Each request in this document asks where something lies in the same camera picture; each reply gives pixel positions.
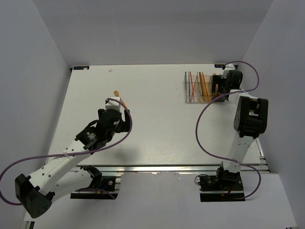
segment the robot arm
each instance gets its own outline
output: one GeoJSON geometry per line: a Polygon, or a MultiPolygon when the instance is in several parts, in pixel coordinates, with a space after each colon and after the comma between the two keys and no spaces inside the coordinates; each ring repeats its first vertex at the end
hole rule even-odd
{"type": "MultiPolygon", "coordinates": [[[[229,95],[228,100],[237,105],[234,119],[234,140],[228,158],[242,162],[252,142],[267,128],[268,100],[256,98],[248,93],[229,95]]],[[[232,161],[223,162],[224,170],[239,173],[240,165],[232,161]]]]}
{"type": "MultiPolygon", "coordinates": [[[[212,92],[226,94],[241,91],[240,84],[243,74],[234,68],[233,65],[223,67],[222,75],[212,76],[212,92]]],[[[218,102],[228,100],[237,105],[234,119],[234,140],[228,152],[227,158],[234,161],[225,160],[217,169],[216,176],[201,176],[199,184],[201,191],[206,192],[206,201],[224,201],[222,196],[213,196],[214,192],[242,191],[242,181],[240,178],[241,163],[253,141],[264,133],[267,127],[268,100],[256,98],[246,92],[234,93],[224,96],[218,102]]],[[[244,195],[237,194],[239,199],[244,195]]]]}
{"type": "Polygon", "coordinates": [[[99,119],[90,122],[63,151],[64,157],[56,157],[46,165],[25,177],[15,179],[16,197],[32,218],[44,214],[52,202],[80,188],[99,188],[102,174],[93,166],[82,167],[69,176],[67,173],[91,154],[68,156],[67,153],[97,150],[112,140],[115,133],[128,132],[130,119],[125,111],[122,120],[120,105],[108,101],[106,109],[98,110],[99,119]]]}

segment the purple wire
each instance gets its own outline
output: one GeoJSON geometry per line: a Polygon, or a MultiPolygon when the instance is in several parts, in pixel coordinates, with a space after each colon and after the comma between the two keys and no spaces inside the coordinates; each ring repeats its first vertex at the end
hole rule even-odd
{"type": "MultiPolygon", "coordinates": [[[[106,147],[104,147],[104,148],[96,149],[96,150],[92,150],[92,151],[68,153],[68,154],[67,154],[68,156],[92,154],[92,153],[95,153],[95,152],[103,151],[103,150],[106,150],[106,149],[109,149],[109,148],[112,148],[112,147],[116,146],[117,144],[121,143],[122,141],[124,141],[124,140],[128,137],[128,135],[130,134],[130,132],[131,132],[131,130],[132,130],[132,117],[131,117],[131,115],[130,115],[130,113],[129,113],[129,111],[128,111],[128,108],[127,108],[122,102],[120,102],[120,101],[118,101],[118,100],[116,100],[116,99],[107,98],[106,101],[109,101],[109,100],[115,101],[115,102],[119,103],[119,104],[120,104],[122,107],[124,107],[124,109],[126,110],[128,116],[129,116],[129,118],[130,118],[130,129],[129,129],[129,131],[127,132],[127,134],[126,134],[121,140],[117,141],[116,143],[114,143],[114,144],[112,144],[112,145],[110,145],[110,146],[106,146],[106,147]]],[[[27,158],[24,158],[24,159],[15,161],[14,163],[12,163],[12,164],[10,164],[9,166],[7,166],[7,167],[3,170],[3,172],[0,174],[0,182],[1,182],[2,178],[3,178],[3,175],[4,175],[11,167],[13,167],[14,165],[16,165],[16,164],[18,164],[18,163],[20,163],[20,162],[29,161],[29,160],[34,160],[34,159],[40,159],[40,158],[64,157],[64,156],[65,156],[65,154],[53,154],[53,155],[31,156],[31,157],[27,157],[27,158]]],[[[1,192],[1,189],[0,189],[0,198],[1,198],[5,203],[7,203],[7,204],[14,205],[14,206],[19,206],[19,205],[21,205],[21,203],[14,203],[14,202],[11,202],[11,201],[7,200],[7,199],[3,196],[2,192],[1,192]]]]}
{"type": "Polygon", "coordinates": [[[199,125],[200,119],[201,119],[203,113],[205,112],[205,110],[206,110],[212,103],[214,103],[216,100],[218,100],[218,99],[220,99],[220,98],[222,98],[222,97],[225,97],[225,96],[228,96],[228,95],[231,95],[231,94],[241,93],[241,92],[251,92],[251,91],[254,91],[254,90],[258,87],[258,85],[259,85],[259,74],[258,74],[257,70],[256,70],[251,64],[249,64],[249,63],[247,63],[247,62],[245,62],[245,61],[232,61],[232,62],[227,63],[226,65],[228,65],[228,64],[230,64],[230,63],[235,63],[235,62],[247,64],[248,66],[250,66],[250,67],[255,71],[256,76],[257,76],[257,83],[256,83],[256,86],[255,86],[253,89],[249,89],[249,90],[244,90],[244,91],[241,91],[241,90],[240,90],[240,91],[235,91],[235,92],[229,92],[229,93],[226,93],[226,94],[222,94],[222,95],[218,96],[217,98],[214,98],[211,102],[209,102],[209,103],[207,104],[207,106],[205,106],[205,108],[201,111],[201,113],[200,113],[200,115],[199,115],[199,117],[198,117],[198,119],[197,119],[196,129],[195,129],[195,135],[196,135],[196,140],[197,140],[197,143],[198,143],[199,147],[200,147],[206,154],[208,154],[208,155],[210,155],[210,156],[212,156],[212,157],[221,159],[221,160],[227,160],[227,161],[236,162],[236,163],[240,164],[241,166],[249,167],[249,168],[253,169],[255,172],[257,172],[258,178],[259,178],[259,179],[258,179],[258,184],[257,184],[257,186],[256,186],[256,188],[254,189],[253,192],[251,192],[249,195],[247,195],[247,196],[244,197],[244,198],[248,198],[248,197],[252,196],[252,195],[258,190],[258,188],[259,188],[260,185],[261,185],[262,176],[261,176],[260,172],[259,172],[256,168],[254,168],[253,166],[250,166],[250,165],[247,165],[247,164],[240,163],[240,162],[237,161],[237,160],[234,160],[234,159],[231,159],[231,158],[227,158],[227,157],[223,157],[223,156],[217,156],[217,155],[211,154],[211,153],[208,152],[206,149],[204,149],[204,147],[201,145],[201,143],[200,143],[200,141],[199,141],[199,138],[198,138],[198,125],[199,125]]]}

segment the purple cable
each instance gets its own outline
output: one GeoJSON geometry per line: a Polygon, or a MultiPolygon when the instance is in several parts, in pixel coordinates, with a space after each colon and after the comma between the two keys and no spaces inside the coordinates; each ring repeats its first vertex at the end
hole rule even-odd
{"type": "Polygon", "coordinates": [[[201,111],[199,117],[198,117],[198,120],[197,120],[197,123],[196,123],[196,129],[195,129],[195,135],[196,135],[196,140],[197,140],[197,143],[199,145],[199,147],[208,155],[212,156],[212,157],[215,157],[215,158],[218,158],[218,159],[221,159],[221,160],[228,160],[228,161],[233,161],[233,162],[236,162],[238,164],[240,164],[241,166],[246,166],[246,167],[249,167],[251,169],[253,169],[255,172],[257,172],[258,174],[258,184],[256,186],[256,188],[254,189],[253,192],[251,192],[249,195],[245,196],[244,198],[248,198],[250,196],[252,196],[257,190],[258,188],[260,187],[261,185],[261,181],[262,181],[262,176],[260,174],[260,172],[254,168],[253,166],[250,166],[250,165],[247,165],[247,164],[243,164],[243,163],[240,163],[239,161],[237,160],[234,160],[234,159],[231,159],[231,158],[227,158],[227,157],[223,157],[223,156],[217,156],[217,155],[214,155],[214,154],[211,154],[210,152],[208,152],[206,149],[204,149],[204,147],[201,145],[200,141],[199,141],[199,138],[198,138],[198,125],[199,125],[199,122],[200,122],[200,119],[203,115],[203,113],[205,112],[205,110],[212,104],[214,103],[216,100],[222,98],[222,97],[225,97],[225,96],[228,96],[230,94],[235,94],[235,93],[241,93],[241,92],[251,92],[251,91],[254,91],[258,85],[259,85],[259,75],[258,75],[258,72],[257,70],[249,63],[245,62],[245,61],[232,61],[232,62],[229,62],[227,63],[226,65],[230,64],[230,63],[235,63],[235,62],[239,62],[239,63],[244,63],[244,64],[247,64],[248,66],[250,66],[256,73],[256,76],[257,76],[257,83],[256,83],[256,86],[253,88],[253,89],[249,89],[249,90],[244,90],[244,91],[236,91],[236,92],[229,92],[229,93],[226,93],[226,94],[222,94],[220,96],[218,96],[217,98],[214,98],[211,102],[209,102],[207,104],[207,106],[205,106],[205,108],[201,111]]]}
{"type": "MultiPolygon", "coordinates": [[[[130,115],[130,113],[129,113],[129,111],[128,111],[128,108],[127,108],[122,102],[120,102],[120,101],[118,101],[118,100],[116,100],[116,99],[107,98],[106,101],[109,101],[109,100],[115,101],[115,102],[119,103],[119,104],[120,104],[122,107],[124,107],[124,109],[126,110],[128,116],[129,116],[129,118],[130,118],[130,129],[129,129],[129,131],[127,132],[127,134],[126,134],[120,141],[117,141],[116,143],[114,143],[114,144],[112,144],[112,145],[110,145],[110,146],[106,146],[106,147],[104,147],[104,148],[96,149],[96,150],[92,150],[92,151],[68,153],[68,154],[67,154],[68,156],[92,154],[92,153],[95,153],[95,152],[103,151],[103,150],[106,150],[106,149],[109,149],[109,148],[111,148],[111,147],[116,146],[117,144],[121,143],[122,141],[124,141],[124,140],[128,137],[128,135],[130,134],[130,132],[131,132],[131,130],[132,130],[132,117],[131,117],[131,115],[130,115]]],[[[64,157],[64,156],[65,156],[65,154],[53,154],[53,155],[31,156],[31,157],[27,157],[27,158],[24,158],[24,159],[15,161],[14,163],[12,163],[12,164],[10,164],[9,166],[7,166],[7,167],[3,170],[3,172],[0,174],[0,182],[1,182],[2,178],[3,178],[3,175],[4,175],[11,167],[13,167],[14,165],[16,165],[16,164],[18,164],[18,163],[20,163],[20,162],[29,161],[29,160],[34,160],[34,159],[40,159],[40,158],[64,157]]],[[[7,200],[7,199],[3,196],[2,192],[1,192],[1,189],[0,189],[0,198],[1,198],[5,203],[7,203],[7,204],[15,205],[15,206],[21,205],[21,203],[14,203],[14,202],[11,202],[11,201],[7,200]]]]}

